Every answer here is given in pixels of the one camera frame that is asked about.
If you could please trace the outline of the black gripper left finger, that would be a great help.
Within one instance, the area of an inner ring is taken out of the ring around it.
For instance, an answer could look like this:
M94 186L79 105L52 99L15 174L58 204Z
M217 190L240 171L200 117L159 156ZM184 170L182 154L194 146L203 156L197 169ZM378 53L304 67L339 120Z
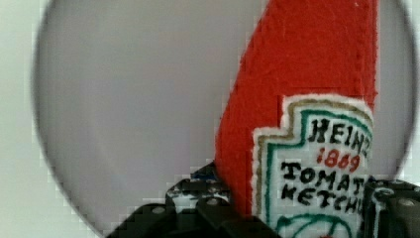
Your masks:
M106 238L280 238L255 216L239 214L212 163L172 186L163 203L136 209Z

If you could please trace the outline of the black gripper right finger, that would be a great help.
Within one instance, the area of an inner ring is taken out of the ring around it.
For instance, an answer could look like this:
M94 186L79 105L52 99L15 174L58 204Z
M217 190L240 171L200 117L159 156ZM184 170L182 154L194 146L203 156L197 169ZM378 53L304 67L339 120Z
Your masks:
M419 186L372 180L365 188L362 238L420 238Z

